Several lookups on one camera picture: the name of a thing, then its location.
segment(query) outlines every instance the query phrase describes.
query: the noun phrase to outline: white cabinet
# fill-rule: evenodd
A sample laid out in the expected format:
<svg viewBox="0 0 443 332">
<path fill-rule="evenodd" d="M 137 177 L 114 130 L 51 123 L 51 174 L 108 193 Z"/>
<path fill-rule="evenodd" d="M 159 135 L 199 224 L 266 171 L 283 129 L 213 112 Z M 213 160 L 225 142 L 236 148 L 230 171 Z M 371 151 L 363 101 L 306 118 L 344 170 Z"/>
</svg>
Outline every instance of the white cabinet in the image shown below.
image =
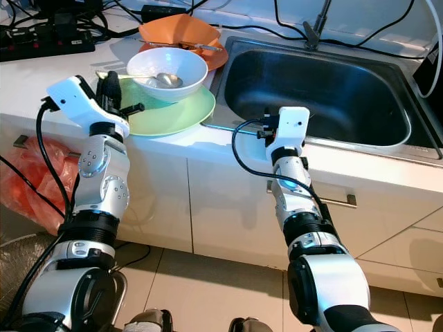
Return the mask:
<svg viewBox="0 0 443 332">
<path fill-rule="evenodd" d="M 117 237 L 192 252 L 186 158 L 128 148 L 129 207 Z"/>
<path fill-rule="evenodd" d="M 359 258 L 443 274 L 443 233 L 412 227 Z"/>
<path fill-rule="evenodd" d="M 287 247 L 275 218 L 274 198 L 266 193 L 266 179 L 237 165 L 198 160 L 188 165 L 195 252 L 286 268 Z M 329 204 L 341 240 L 354 257 L 441 206 L 442 197 L 432 193 L 350 177 L 338 181 L 329 176 L 326 183 L 328 176 L 311 175 L 322 198 L 345 201 L 347 194 L 355 195 L 357 209 Z"/>
<path fill-rule="evenodd" d="M 266 179 L 237 166 L 188 165 L 195 253 L 286 269 L 287 247 Z"/>
<path fill-rule="evenodd" d="M 328 204 L 341 241 L 354 257 L 434 212 L 443 201 L 442 196 L 425 191 L 360 178 L 344 179 L 346 186 L 341 186 L 319 183 L 312 177 L 321 198 L 346 201 L 347 194 L 355 195 L 355 209 Z"/>
<path fill-rule="evenodd" d="M 428 215 L 414 226 L 427 230 L 437 230 L 438 232 L 443 232 L 443 207 Z"/>
<path fill-rule="evenodd" d="M 443 297 L 443 274 L 357 259 L 371 286 Z"/>
</svg>

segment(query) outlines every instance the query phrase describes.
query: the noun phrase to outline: faucet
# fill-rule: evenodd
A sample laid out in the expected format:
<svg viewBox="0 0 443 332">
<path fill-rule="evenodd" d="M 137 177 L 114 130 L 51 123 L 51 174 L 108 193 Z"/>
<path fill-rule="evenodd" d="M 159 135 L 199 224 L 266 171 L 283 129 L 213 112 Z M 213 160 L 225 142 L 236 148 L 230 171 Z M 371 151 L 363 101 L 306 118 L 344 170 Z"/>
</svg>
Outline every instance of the faucet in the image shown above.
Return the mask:
<svg viewBox="0 0 443 332">
<path fill-rule="evenodd" d="M 305 43 L 305 47 L 308 50 L 316 50 L 318 47 L 318 42 L 320 41 L 320 36 L 325 27 L 325 23 L 327 20 L 327 11 L 329 10 L 329 6 L 331 5 L 331 0 L 325 0 L 323 4 L 323 9 L 320 14 L 317 16 L 316 23 L 314 28 L 312 28 L 308 22 L 303 22 L 303 28 L 305 28 L 307 41 Z"/>
</svg>

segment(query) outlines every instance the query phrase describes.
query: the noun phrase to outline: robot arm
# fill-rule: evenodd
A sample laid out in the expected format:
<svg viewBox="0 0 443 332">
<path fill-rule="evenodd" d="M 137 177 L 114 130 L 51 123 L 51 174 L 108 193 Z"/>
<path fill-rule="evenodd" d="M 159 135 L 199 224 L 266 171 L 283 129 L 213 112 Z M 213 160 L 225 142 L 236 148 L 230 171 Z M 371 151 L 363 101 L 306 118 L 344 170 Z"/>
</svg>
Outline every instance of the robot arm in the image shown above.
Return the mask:
<svg viewBox="0 0 443 332">
<path fill-rule="evenodd" d="M 282 107 L 268 119 L 266 157 L 273 173 L 294 178 L 311 188 L 307 160 L 300 157 L 309 110 Z M 327 206 L 294 182 L 273 179 L 275 212 L 288 245 L 289 302 L 303 323 L 324 332 L 399 332 L 370 314 L 365 275 L 340 242 Z"/>
<path fill-rule="evenodd" d="M 71 222 L 60 226 L 60 242 L 29 288 L 17 331 L 108 331 L 114 319 L 114 240 L 129 203 L 129 159 L 123 139 L 128 116 L 142 104 L 120 109 L 117 74 L 109 72 L 95 95 L 74 76 L 48 88 L 52 101 L 89 137 L 78 168 Z"/>
</svg>

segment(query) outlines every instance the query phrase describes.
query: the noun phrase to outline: sink basin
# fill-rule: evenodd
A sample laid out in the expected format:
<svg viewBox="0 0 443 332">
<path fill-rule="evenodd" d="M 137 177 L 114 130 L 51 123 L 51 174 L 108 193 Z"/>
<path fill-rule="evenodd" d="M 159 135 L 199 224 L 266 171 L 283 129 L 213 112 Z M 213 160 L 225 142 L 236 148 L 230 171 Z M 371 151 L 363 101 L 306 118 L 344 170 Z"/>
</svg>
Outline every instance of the sink basin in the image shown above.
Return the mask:
<svg viewBox="0 0 443 332">
<path fill-rule="evenodd" d="M 281 106 L 311 111 L 307 135 L 367 145 L 396 145 L 410 135 L 405 111 L 380 77 L 360 66 L 268 50 L 238 55 L 224 97 L 245 120 Z"/>
<path fill-rule="evenodd" d="M 265 111 L 304 106 L 311 112 L 307 142 L 416 161 L 442 158 L 398 66 L 243 37 L 229 37 L 226 49 L 229 61 L 211 86 L 217 106 L 205 125 L 232 130 Z"/>
</svg>

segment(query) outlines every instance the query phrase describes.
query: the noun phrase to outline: power strip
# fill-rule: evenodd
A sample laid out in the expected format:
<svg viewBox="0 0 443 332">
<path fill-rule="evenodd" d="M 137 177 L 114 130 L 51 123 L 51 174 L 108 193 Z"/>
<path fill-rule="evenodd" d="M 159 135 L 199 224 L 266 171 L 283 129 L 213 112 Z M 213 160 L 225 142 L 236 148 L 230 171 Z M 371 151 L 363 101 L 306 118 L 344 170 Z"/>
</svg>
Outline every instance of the power strip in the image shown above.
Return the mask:
<svg viewBox="0 0 443 332">
<path fill-rule="evenodd" d="M 11 31 L 9 35 L 5 31 L 1 31 L 0 62 L 96 50 L 96 45 L 89 31 L 78 32 L 75 37 L 70 39 L 57 39 L 39 38 L 35 33 L 27 35 L 28 33 L 25 30 L 15 30 L 17 31 Z"/>
</svg>

